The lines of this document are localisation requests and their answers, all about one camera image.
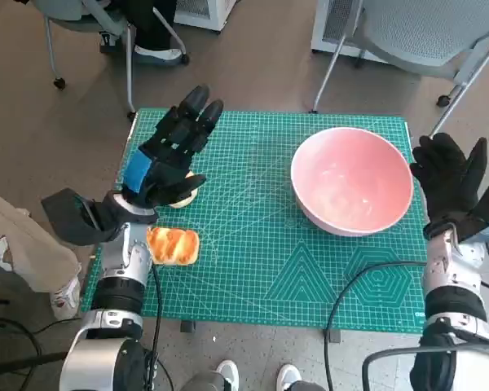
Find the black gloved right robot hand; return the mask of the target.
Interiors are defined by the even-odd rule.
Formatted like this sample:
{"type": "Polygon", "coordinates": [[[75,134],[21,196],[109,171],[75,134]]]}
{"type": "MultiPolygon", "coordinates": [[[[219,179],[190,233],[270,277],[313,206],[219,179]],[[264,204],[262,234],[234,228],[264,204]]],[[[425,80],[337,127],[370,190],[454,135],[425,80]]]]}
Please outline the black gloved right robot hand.
{"type": "Polygon", "coordinates": [[[431,222],[461,217],[475,208],[487,168],[484,137],[465,155],[449,134],[422,136],[412,155],[410,170],[421,185],[431,222]]]}

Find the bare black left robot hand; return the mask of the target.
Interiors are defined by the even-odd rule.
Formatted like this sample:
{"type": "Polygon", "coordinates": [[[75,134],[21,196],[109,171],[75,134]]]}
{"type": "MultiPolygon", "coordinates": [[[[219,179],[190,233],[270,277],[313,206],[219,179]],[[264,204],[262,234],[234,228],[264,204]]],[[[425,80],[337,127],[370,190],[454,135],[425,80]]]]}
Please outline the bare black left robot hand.
{"type": "Polygon", "coordinates": [[[152,209],[177,204],[205,181],[189,175],[192,158],[208,142],[223,111],[220,99],[208,102],[209,87],[196,86],[156,124],[156,131],[133,153],[124,172],[121,193],[132,205],[152,209]]]}

